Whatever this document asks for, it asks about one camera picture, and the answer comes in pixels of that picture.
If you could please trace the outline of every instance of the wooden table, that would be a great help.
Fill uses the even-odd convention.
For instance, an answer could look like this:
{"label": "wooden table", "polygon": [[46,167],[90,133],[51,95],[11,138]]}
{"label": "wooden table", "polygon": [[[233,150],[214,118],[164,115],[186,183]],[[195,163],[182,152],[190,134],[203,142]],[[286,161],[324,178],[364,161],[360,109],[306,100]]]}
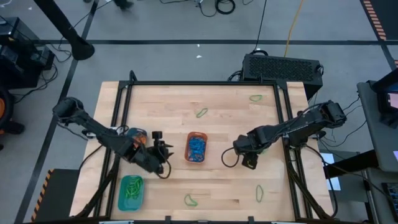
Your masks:
{"label": "wooden table", "polygon": [[[110,126],[118,82],[104,82],[99,93],[94,119]],[[302,83],[288,83],[293,114],[308,107]],[[251,95],[262,95],[253,102]],[[283,95],[280,96],[283,110]],[[123,110],[121,103],[119,121]],[[112,219],[164,220],[239,220],[254,216],[257,221],[294,221],[289,181],[281,141],[274,143],[259,156],[256,170],[239,164],[227,168],[221,163],[221,153],[232,146],[239,134],[265,124],[277,124],[274,91],[271,86],[154,86],[132,88],[127,125],[152,131],[163,131],[163,140],[174,147],[169,159],[172,173],[169,179],[159,179],[135,164],[122,160],[114,196]],[[208,112],[201,118],[196,113]],[[191,131],[208,135],[205,162],[192,164],[184,159],[187,134]],[[309,145],[317,149],[316,141]],[[98,147],[96,140],[87,144],[85,156]],[[97,152],[83,166],[70,215],[77,214],[93,196],[100,181],[105,150]],[[236,161],[233,151],[225,155],[227,164]],[[328,214],[333,213],[320,158],[310,150],[302,150],[302,160],[309,191]],[[118,209],[120,180],[125,175],[144,178],[144,203],[137,212]],[[264,196],[256,202],[256,186],[261,185]],[[305,217],[301,193],[300,211]],[[101,215],[105,214],[108,191],[103,195]],[[188,207],[184,196],[190,194],[198,202]]]}

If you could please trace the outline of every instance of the yellow and black tape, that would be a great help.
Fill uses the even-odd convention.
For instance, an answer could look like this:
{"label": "yellow and black tape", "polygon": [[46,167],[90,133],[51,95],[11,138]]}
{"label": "yellow and black tape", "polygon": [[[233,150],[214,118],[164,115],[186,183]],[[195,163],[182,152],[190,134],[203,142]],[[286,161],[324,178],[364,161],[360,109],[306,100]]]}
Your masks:
{"label": "yellow and black tape", "polygon": [[370,1],[363,1],[366,10],[371,17],[372,23],[374,27],[376,28],[377,34],[379,35],[380,39],[386,40],[386,33],[384,32],[383,27],[381,26],[381,23],[379,21],[379,18],[376,15],[376,12],[373,9],[373,6]]}
{"label": "yellow and black tape", "polygon": [[43,186],[42,186],[42,190],[40,191],[39,199],[37,199],[35,209],[33,211],[32,217],[30,218],[31,222],[34,222],[35,219],[36,219],[37,212],[39,211],[40,204],[42,203],[43,198],[44,198],[45,190],[47,189],[47,185],[49,184],[49,180],[50,180],[50,177],[51,177],[53,172],[54,172],[54,169],[50,169],[47,172],[47,175],[45,176],[44,183],[43,183]]}

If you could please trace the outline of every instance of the gray floor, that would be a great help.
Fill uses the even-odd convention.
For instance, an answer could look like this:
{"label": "gray floor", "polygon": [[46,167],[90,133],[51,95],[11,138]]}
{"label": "gray floor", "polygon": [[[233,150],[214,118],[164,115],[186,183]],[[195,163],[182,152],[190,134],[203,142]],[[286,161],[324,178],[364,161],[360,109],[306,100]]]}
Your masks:
{"label": "gray floor", "polygon": [[[85,4],[82,0],[56,2],[72,24],[91,8],[91,4]],[[261,39],[285,40],[299,2],[268,0]],[[257,37],[262,6],[262,0],[254,0],[248,6],[237,1],[236,11],[231,15],[218,14],[207,18],[190,1],[166,5],[155,0],[135,1],[134,7],[127,12],[121,12],[111,3],[96,12],[88,39],[253,40]],[[211,14],[214,11],[213,1],[205,0],[203,10]],[[41,39],[57,40],[61,37],[33,0],[13,0],[0,8],[0,15],[19,16]],[[85,22],[83,20],[76,28],[80,34]],[[305,1],[292,39],[377,40],[359,0]],[[130,70],[134,70],[140,80],[226,80],[230,74],[240,69],[244,54],[253,47],[203,44],[96,45],[92,58],[78,62],[68,96],[79,98],[87,112],[93,114],[101,82],[125,80]],[[275,56],[283,56],[285,50],[284,45],[260,45],[259,48]],[[389,46],[389,49],[392,56],[398,58],[398,47]],[[357,99],[357,82],[377,80],[391,71],[382,49],[376,45],[291,45],[288,57],[321,61],[325,66],[324,86],[318,92],[317,102],[331,99],[342,106],[348,106]],[[26,131],[20,136],[0,136],[0,141],[5,145],[5,149],[0,151],[0,178],[3,183],[0,185],[0,223],[12,223],[15,220],[49,128],[52,106],[57,103],[71,62],[70,59],[62,64],[56,63],[58,78],[46,90],[33,93],[16,105],[14,119],[24,123]],[[363,121],[360,108],[350,114],[348,122],[334,131],[337,142],[341,142]],[[30,220],[47,170],[77,169],[85,144],[64,130],[56,129],[25,221]],[[371,148],[365,125],[336,149],[363,152]],[[364,208],[356,203],[345,203],[341,209],[338,216],[344,220],[363,219],[361,214]]]}

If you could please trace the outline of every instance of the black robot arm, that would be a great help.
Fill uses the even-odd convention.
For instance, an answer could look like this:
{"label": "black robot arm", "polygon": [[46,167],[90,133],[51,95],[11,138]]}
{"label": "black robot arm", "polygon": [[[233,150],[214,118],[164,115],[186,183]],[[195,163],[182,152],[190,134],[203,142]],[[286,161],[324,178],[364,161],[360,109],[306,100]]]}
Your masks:
{"label": "black robot arm", "polygon": [[321,129],[340,127],[346,120],[338,103],[319,103],[300,112],[294,119],[277,125],[260,126],[248,132],[247,136],[240,135],[233,142],[233,147],[237,155],[243,155],[242,165],[255,169],[258,154],[280,137],[288,136],[290,145],[298,147]]}
{"label": "black robot arm", "polygon": [[120,136],[116,130],[109,129],[92,117],[83,108],[83,103],[72,97],[63,99],[53,108],[53,114],[59,123],[66,126],[75,123],[83,126],[96,135],[97,140],[105,147],[111,148],[117,155],[128,162],[136,163],[148,172],[163,174],[162,163],[171,156],[167,144],[160,141],[161,133],[155,132],[154,146],[146,148],[130,136]]}

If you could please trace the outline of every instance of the table leg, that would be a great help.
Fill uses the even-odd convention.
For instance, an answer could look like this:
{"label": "table leg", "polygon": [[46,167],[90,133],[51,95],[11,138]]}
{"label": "table leg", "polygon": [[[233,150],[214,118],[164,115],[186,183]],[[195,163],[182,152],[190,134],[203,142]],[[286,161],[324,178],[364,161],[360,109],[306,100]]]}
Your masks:
{"label": "table leg", "polygon": [[325,173],[329,172],[330,178],[346,174],[336,167],[339,167],[347,172],[356,172],[366,168],[377,168],[379,167],[379,163],[377,161],[376,152],[373,149],[357,156],[335,162],[333,165],[327,165],[323,167],[323,171]]}

